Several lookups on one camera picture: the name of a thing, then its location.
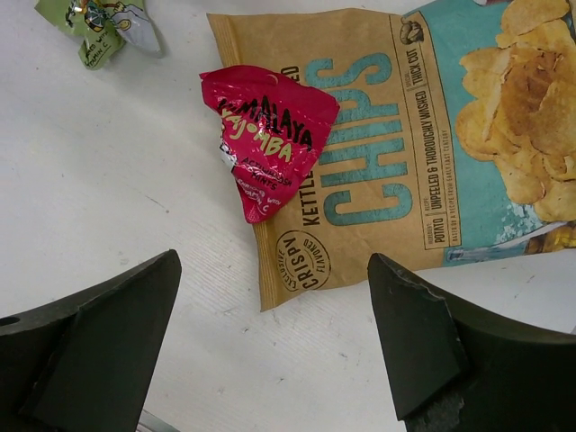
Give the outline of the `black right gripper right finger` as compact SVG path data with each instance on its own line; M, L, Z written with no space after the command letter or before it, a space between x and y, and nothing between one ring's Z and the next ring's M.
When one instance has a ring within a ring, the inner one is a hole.
M486 310L382 254L370 258L368 282L407 430L574 430L574 335Z

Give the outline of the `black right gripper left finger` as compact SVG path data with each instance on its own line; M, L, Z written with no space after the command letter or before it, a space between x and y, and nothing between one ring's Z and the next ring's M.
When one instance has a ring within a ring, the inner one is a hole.
M1 319L3 431L171 431L143 408L182 267L168 250Z

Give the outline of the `kettle chips bag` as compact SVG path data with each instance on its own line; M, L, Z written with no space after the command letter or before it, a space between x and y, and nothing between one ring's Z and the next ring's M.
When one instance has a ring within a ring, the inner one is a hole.
M260 301L575 246L575 4L434 1L227 15L222 64L265 68L340 110L294 197L254 226Z

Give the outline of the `red mints packet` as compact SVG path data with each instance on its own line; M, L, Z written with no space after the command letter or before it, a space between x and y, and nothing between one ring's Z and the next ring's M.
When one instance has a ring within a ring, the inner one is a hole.
M339 104L262 67L225 67L200 79L204 103L221 119L221 157L235 179L245 220L266 221L296 195L318 161Z

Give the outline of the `green mints packet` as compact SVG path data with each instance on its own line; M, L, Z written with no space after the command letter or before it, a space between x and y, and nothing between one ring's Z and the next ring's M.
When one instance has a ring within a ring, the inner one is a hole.
M35 10L60 31L82 40L78 56L89 70L102 68L126 43L154 56L162 54L143 1L39 1Z

